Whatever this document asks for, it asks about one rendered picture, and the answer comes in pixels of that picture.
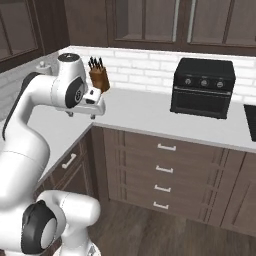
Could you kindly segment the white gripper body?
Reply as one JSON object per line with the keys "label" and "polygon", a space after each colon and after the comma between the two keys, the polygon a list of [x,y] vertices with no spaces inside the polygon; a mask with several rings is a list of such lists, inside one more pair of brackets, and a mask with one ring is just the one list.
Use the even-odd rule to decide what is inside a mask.
{"label": "white gripper body", "polygon": [[100,98],[98,101],[83,99],[74,108],[68,109],[57,107],[57,110],[70,113],[71,115],[73,115],[74,113],[80,113],[90,116],[102,116],[105,114],[106,105],[103,98]]}

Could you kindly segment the dark wood drawer front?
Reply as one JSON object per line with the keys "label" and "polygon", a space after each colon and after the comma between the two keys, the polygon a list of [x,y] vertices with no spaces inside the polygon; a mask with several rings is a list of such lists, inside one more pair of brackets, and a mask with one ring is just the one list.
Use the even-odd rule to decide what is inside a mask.
{"label": "dark wood drawer front", "polygon": [[[125,132],[122,142],[129,152],[145,157],[161,167],[171,163],[195,166],[209,164],[214,162],[219,153],[218,147],[133,132]],[[165,146],[176,146],[177,149],[176,151],[159,149],[157,148],[159,143]]]}
{"label": "dark wood drawer front", "polygon": [[[156,165],[159,165],[145,157],[139,156],[134,152],[121,152],[119,154],[119,169],[120,171],[138,170],[143,172],[161,172],[156,170]],[[203,185],[211,182],[212,167],[210,164],[195,166],[184,163],[165,164],[163,168],[173,168],[172,173],[175,178],[184,180],[189,178],[192,182]]]}
{"label": "dark wood drawer front", "polygon": [[[72,164],[67,168],[63,169],[62,164],[66,163],[70,159],[70,154],[75,153],[77,155],[76,159],[72,162]],[[55,183],[58,183],[65,175],[69,173],[69,171],[82,159],[84,150],[80,143],[77,143],[72,148],[70,148],[63,157],[61,157],[56,166],[52,171],[52,177]]]}
{"label": "dark wood drawer front", "polygon": [[[168,213],[171,215],[183,216],[203,223],[207,223],[209,220],[208,210],[202,207],[200,204],[188,203],[186,201],[182,201],[181,199],[174,199],[161,194],[146,194],[143,192],[122,189],[119,199],[123,202],[134,204],[136,206]],[[164,210],[154,207],[154,201],[162,205],[168,204],[169,209]]]}
{"label": "dark wood drawer front", "polygon": [[[205,184],[200,185],[192,182],[189,178],[182,180],[175,178],[173,174],[161,172],[122,171],[119,174],[119,182],[120,190],[128,189],[146,194],[161,194],[174,199],[181,199],[188,203],[204,203],[211,195]],[[155,190],[155,184],[164,188],[171,187],[171,192],[167,193]]]}

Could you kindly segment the brown wooden knife block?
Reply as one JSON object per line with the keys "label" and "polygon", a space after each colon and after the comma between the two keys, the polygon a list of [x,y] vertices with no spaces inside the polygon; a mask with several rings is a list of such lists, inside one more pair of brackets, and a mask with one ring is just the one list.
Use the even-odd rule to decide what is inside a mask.
{"label": "brown wooden knife block", "polygon": [[92,85],[95,88],[100,89],[102,93],[108,91],[110,89],[110,84],[106,68],[103,66],[102,58],[96,59],[90,57],[88,65],[90,67],[89,75]]}

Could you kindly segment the white tap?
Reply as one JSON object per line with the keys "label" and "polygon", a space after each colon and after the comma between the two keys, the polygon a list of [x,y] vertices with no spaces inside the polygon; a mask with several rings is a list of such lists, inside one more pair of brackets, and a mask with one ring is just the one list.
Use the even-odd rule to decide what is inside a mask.
{"label": "white tap", "polygon": [[36,66],[36,71],[45,74],[45,75],[51,75],[52,74],[52,68],[50,64],[46,64],[44,61],[41,61],[37,66]]}

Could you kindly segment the dark wood glass cupboard door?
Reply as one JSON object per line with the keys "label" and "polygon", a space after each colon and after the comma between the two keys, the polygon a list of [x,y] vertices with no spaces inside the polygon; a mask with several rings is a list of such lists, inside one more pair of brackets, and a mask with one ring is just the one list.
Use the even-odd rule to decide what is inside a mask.
{"label": "dark wood glass cupboard door", "polygon": [[197,0],[191,43],[191,0],[184,6],[183,51],[256,57],[256,0]]}
{"label": "dark wood glass cupboard door", "polygon": [[180,0],[176,42],[172,42],[175,0],[106,0],[111,47],[178,51],[185,0]]}
{"label": "dark wood glass cupboard door", "polygon": [[43,55],[33,0],[0,0],[0,73]]}

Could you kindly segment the black toaster oven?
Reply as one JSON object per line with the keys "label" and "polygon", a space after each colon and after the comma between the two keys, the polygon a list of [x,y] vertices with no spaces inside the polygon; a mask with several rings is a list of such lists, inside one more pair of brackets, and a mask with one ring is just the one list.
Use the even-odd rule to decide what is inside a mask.
{"label": "black toaster oven", "polygon": [[232,61],[182,58],[174,73],[170,111],[226,119],[235,81]]}

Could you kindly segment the black hob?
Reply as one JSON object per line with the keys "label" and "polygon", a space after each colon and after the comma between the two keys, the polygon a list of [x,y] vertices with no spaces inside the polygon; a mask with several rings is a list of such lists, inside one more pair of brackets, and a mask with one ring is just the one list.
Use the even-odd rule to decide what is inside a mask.
{"label": "black hob", "polygon": [[244,104],[251,140],[256,142],[256,106]]}

